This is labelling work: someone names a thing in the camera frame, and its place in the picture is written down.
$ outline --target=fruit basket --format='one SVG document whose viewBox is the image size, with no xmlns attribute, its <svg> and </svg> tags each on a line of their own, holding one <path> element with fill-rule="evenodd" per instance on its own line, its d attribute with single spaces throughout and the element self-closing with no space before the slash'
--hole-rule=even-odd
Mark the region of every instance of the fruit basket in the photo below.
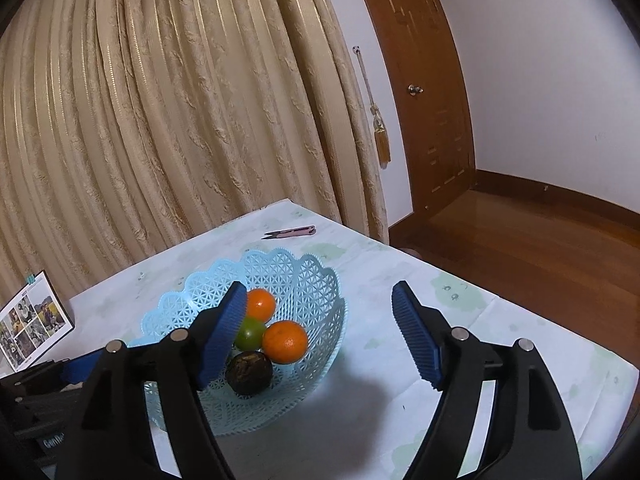
<svg viewBox="0 0 640 480">
<path fill-rule="evenodd" d="M 189 326 L 199 311 L 218 306 L 234 281 L 247 289 L 264 288 L 277 308 L 267 326 L 290 319 L 308 335 L 308 351 L 292 365 L 273 365 L 270 387 L 254 397 L 238 396 L 224 376 L 202 391 L 200 401 L 215 436 L 247 433 L 273 422 L 311 393 L 338 353 L 346 328 L 347 306 L 335 271 L 305 254 L 296 259 L 278 248 L 247 251 L 239 262 L 218 260 L 205 272 L 194 272 L 181 292 L 162 295 L 158 307 L 142 319 L 142 338 L 132 345 L 154 343 L 174 328 Z M 155 383 L 145 385 L 149 418 L 164 429 Z"/>
</svg>

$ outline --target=wooden floor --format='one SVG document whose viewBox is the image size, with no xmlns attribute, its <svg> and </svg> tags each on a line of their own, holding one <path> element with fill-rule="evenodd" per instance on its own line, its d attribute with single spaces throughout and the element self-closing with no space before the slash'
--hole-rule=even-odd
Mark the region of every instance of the wooden floor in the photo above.
<svg viewBox="0 0 640 480">
<path fill-rule="evenodd" d="M 470 190 L 403 243 L 640 368 L 638 231 L 567 206 Z"/>
</svg>

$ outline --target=mangosteen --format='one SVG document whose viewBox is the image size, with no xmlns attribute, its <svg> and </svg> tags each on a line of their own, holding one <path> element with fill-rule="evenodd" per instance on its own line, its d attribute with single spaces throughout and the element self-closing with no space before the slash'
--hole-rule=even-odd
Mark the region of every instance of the mangosteen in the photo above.
<svg viewBox="0 0 640 480">
<path fill-rule="evenodd" d="M 225 379 L 238 395 L 254 396 L 266 390 L 273 377 L 271 360 L 262 352 L 238 354 L 226 367 Z"/>
</svg>

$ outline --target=green lime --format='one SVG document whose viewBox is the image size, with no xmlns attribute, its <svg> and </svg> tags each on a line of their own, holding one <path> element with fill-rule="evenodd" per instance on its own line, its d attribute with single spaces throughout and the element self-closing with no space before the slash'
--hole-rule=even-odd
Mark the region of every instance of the green lime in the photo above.
<svg viewBox="0 0 640 480">
<path fill-rule="evenodd" d="M 264 323 L 253 317 L 245 317 L 234 344 L 242 352 L 251 352 L 262 346 L 262 334 L 267 330 Z"/>
</svg>

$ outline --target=door knob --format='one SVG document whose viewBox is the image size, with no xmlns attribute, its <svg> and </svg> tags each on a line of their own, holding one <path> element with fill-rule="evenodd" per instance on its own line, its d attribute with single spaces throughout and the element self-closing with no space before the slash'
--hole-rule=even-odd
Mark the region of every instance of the door knob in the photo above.
<svg viewBox="0 0 640 480">
<path fill-rule="evenodd" d="M 422 88 L 416 85 L 409 85 L 408 91 L 409 91 L 409 94 L 411 95 L 418 95 L 424 92 Z"/>
</svg>

